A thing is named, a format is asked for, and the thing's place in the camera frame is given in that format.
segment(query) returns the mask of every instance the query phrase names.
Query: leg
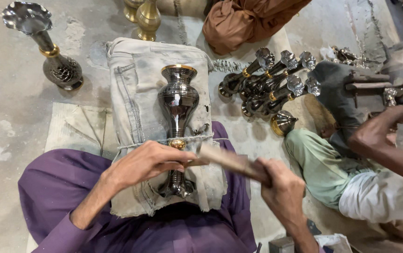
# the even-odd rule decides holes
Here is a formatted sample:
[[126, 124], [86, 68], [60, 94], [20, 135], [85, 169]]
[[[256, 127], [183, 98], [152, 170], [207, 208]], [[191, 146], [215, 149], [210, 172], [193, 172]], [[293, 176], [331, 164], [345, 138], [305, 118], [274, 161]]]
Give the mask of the leg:
[[[228, 138], [225, 127], [217, 121], [212, 122], [213, 139]], [[220, 147], [229, 151], [234, 148], [228, 140], [218, 140]], [[228, 182], [227, 194], [222, 197], [220, 212], [228, 212], [236, 235], [250, 251], [256, 250], [255, 236], [251, 228], [250, 199], [245, 187], [245, 178], [242, 175], [225, 171]]]
[[[18, 182], [20, 204], [37, 243], [81, 203], [110, 165], [110, 160], [87, 152], [56, 149], [27, 166]], [[101, 222], [108, 218], [109, 207], [103, 210]]]
[[338, 210], [340, 196], [356, 175], [355, 171], [363, 169], [362, 165], [342, 157], [326, 140], [308, 130], [291, 131], [284, 143], [289, 155], [303, 169], [311, 194], [326, 206]]

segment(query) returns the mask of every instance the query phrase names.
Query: brown fabric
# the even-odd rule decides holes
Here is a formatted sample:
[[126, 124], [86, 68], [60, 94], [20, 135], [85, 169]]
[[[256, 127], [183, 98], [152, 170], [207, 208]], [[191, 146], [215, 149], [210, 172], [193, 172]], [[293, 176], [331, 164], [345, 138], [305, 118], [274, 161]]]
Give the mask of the brown fabric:
[[278, 32], [311, 0], [225, 0], [212, 6], [203, 25], [206, 41], [219, 55]]

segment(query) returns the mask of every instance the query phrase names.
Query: gold band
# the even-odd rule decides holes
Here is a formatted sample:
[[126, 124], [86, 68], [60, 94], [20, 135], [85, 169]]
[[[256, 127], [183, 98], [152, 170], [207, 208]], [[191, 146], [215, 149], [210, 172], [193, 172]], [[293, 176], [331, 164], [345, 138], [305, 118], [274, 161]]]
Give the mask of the gold band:
[[272, 101], [277, 100], [277, 98], [273, 95], [273, 91], [268, 95], [268, 98], [270, 98]]
[[242, 70], [242, 75], [243, 75], [245, 78], [248, 78], [248, 77], [250, 76], [250, 74], [247, 73], [247, 68], [246, 68], [246, 67]]
[[59, 47], [55, 44], [53, 44], [54, 48], [52, 51], [44, 51], [41, 48], [39, 48], [39, 52], [41, 52], [42, 55], [44, 55], [47, 58], [53, 58], [59, 55]]
[[264, 74], [265, 74], [265, 76], [268, 77], [268, 78], [272, 78], [272, 77], [273, 77], [273, 76], [268, 72], [268, 70], [266, 70], [266, 71], [264, 72]]
[[289, 93], [289, 94], [287, 94], [287, 99], [288, 99], [289, 101], [292, 101], [292, 100], [295, 99], [294, 97], [292, 97], [292, 92]]
[[163, 68], [161, 69], [161, 72], [162, 72], [164, 69], [174, 68], [174, 67], [186, 68], [186, 69], [188, 69], [188, 70], [192, 70], [193, 72], [196, 72], [196, 73], [197, 73], [197, 70], [194, 69], [193, 67], [187, 66], [187, 65], [182, 65], [182, 64], [173, 64], [173, 65], [165, 66], [165, 67], [163, 67]]

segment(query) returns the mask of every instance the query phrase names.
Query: purple shalwar kameez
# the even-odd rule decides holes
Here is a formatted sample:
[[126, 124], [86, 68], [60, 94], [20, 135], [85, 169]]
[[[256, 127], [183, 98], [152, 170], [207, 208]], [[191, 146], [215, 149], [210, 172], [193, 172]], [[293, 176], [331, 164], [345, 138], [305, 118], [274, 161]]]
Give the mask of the purple shalwar kameez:
[[[212, 122], [214, 139], [228, 138], [219, 122]], [[219, 140], [234, 151], [231, 142]], [[227, 194], [220, 210], [201, 212], [181, 202], [156, 211], [153, 217], [118, 218], [108, 203], [92, 227], [81, 230], [69, 215], [98, 181], [111, 161], [72, 149], [56, 149], [36, 158], [19, 179], [22, 211], [33, 239], [34, 252], [48, 253], [186, 253], [253, 252], [250, 200], [243, 176], [225, 171]]]

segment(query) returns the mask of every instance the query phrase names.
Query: gray cloth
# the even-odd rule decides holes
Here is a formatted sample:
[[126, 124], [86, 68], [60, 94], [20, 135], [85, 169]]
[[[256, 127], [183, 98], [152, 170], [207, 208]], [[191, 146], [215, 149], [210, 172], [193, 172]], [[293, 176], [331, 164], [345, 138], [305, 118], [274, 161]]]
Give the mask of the gray cloth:
[[[353, 94], [345, 89], [345, 79], [356, 67], [322, 61], [308, 76], [321, 84], [322, 92], [317, 100], [325, 106], [334, 119], [343, 127], [359, 127], [364, 122], [364, 114], [355, 108]], [[331, 146], [344, 157], [358, 158], [347, 145], [355, 128], [341, 128], [330, 137]]]
[[[201, 141], [214, 145], [208, 92], [208, 68], [212, 63], [206, 53], [191, 46], [128, 38], [117, 38], [107, 46], [113, 122], [119, 141], [119, 154], [115, 161], [147, 140], [164, 140], [162, 143], [166, 143], [167, 123], [157, 95], [159, 89], [167, 84], [161, 69], [171, 64], [189, 65], [198, 71], [191, 86], [198, 91], [200, 101], [186, 129], [185, 136], [191, 138], [187, 140], [186, 150], [195, 151]], [[204, 212], [220, 209], [222, 195], [227, 190], [220, 166], [190, 167], [185, 177], [195, 182], [197, 187], [197, 192], [186, 199], [176, 196], [162, 198], [156, 192], [167, 178], [167, 173], [163, 173], [118, 193], [111, 201], [111, 214], [120, 217], [152, 216], [155, 210], [182, 201], [198, 204]]]

